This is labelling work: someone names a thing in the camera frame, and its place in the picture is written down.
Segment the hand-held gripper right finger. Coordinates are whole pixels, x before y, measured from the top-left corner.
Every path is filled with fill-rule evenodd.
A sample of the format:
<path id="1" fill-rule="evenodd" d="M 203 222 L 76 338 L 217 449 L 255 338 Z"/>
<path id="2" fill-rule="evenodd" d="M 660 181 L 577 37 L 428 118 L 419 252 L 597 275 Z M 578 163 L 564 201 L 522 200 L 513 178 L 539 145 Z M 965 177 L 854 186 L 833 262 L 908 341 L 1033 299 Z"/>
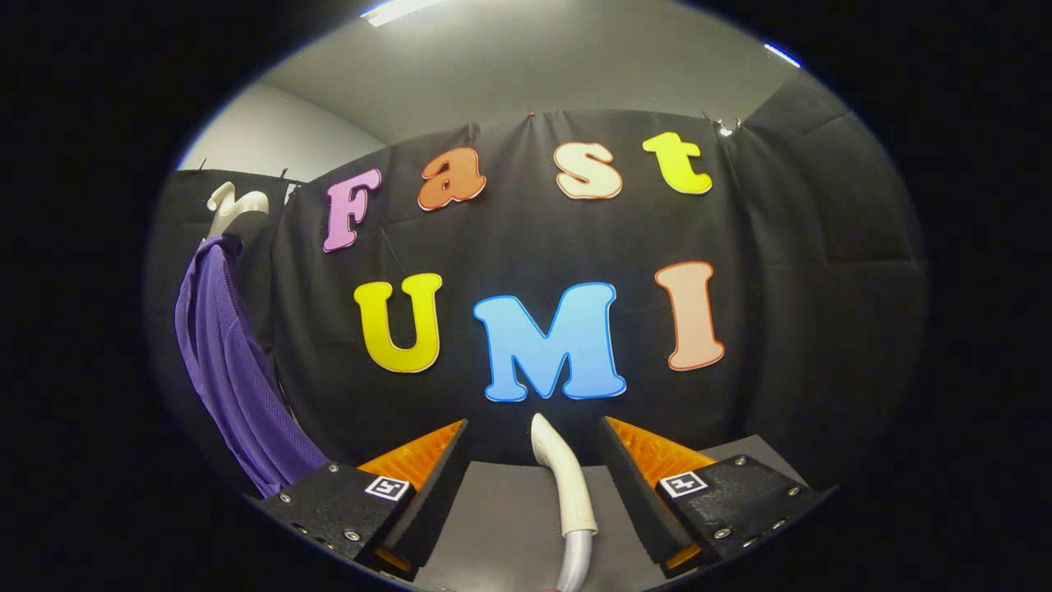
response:
<path id="1" fill-rule="evenodd" d="M 606 416 L 598 447 L 639 542 L 669 580 L 734 562 L 832 495 L 758 435 L 697 451 Z"/>

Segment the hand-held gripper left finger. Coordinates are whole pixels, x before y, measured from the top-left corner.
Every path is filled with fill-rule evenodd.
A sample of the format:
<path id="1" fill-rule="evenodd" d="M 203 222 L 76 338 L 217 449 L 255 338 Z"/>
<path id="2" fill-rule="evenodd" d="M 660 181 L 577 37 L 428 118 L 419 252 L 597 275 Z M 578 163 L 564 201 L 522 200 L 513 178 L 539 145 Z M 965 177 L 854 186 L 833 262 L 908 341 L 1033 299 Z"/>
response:
<path id="1" fill-rule="evenodd" d="M 339 562 L 413 581 L 466 475 L 470 428 L 460 419 L 358 467 L 328 462 L 256 509 Z"/>

